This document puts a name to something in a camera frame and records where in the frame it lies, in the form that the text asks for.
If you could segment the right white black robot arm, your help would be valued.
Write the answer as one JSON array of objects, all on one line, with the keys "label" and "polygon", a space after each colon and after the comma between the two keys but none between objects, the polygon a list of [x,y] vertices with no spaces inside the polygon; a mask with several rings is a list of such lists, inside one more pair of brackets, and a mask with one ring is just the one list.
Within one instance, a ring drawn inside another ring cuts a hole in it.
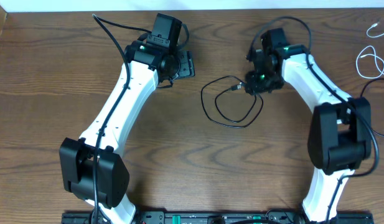
[{"label": "right white black robot arm", "polygon": [[371,153],[370,104],[338,88],[316,65],[303,45],[291,45],[282,28],[260,36],[262,48],[246,56],[254,69],[246,74],[251,95],[280,90],[290,84],[312,112],[307,150],[314,166],[302,202],[309,223],[333,222],[346,182]]}]

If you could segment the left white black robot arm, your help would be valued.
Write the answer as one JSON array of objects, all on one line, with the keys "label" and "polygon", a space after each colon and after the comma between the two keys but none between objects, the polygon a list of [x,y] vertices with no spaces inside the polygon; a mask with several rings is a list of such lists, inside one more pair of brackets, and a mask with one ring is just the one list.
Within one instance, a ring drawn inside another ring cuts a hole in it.
[{"label": "left white black robot arm", "polygon": [[132,223],[136,207],[126,191],[129,172],[123,162],[126,140],[149,95],[162,82],[194,77],[190,52],[179,43],[187,26],[157,14],[152,30],[126,48],[118,81],[94,122],[78,139],[65,138],[59,148],[63,186],[93,206],[89,215],[65,213],[63,223]]}]

